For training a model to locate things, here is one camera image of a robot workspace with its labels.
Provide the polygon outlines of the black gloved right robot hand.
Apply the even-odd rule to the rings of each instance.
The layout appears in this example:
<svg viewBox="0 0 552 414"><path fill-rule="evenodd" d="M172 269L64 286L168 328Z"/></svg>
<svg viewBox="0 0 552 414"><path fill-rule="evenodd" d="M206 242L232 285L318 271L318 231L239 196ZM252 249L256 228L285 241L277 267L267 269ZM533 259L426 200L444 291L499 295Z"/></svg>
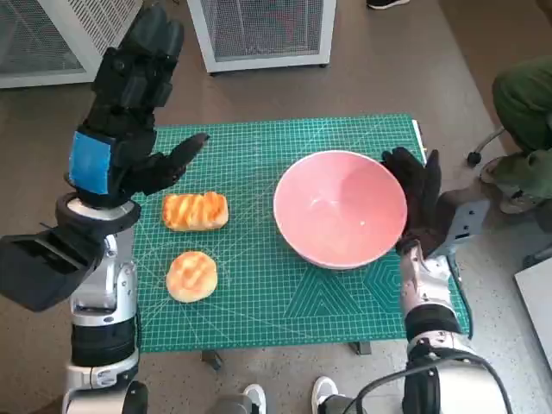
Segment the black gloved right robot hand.
<svg viewBox="0 0 552 414"><path fill-rule="evenodd" d="M420 247L427 258L444 242L446 234L438 228L437 201L441 194L442 169L439 151L430 152L423 165L404 147L382 153L384 166L399 182L405 194L407 218L396 244L396 251L406 255Z"/></svg>

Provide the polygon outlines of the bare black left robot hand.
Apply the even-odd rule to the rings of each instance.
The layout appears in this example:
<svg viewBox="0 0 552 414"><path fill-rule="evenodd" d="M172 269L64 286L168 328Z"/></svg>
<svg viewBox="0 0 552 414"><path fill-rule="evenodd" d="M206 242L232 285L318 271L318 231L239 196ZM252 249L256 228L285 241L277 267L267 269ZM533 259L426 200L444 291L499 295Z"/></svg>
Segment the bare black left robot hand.
<svg viewBox="0 0 552 414"><path fill-rule="evenodd" d="M137 192L150 195L174 185L208 141L206 133L198 133L169 154L153 151L154 112L173 90L183 43L182 23L154 4L141 9L119 46L106 49L66 175L85 204L115 208Z"/></svg>

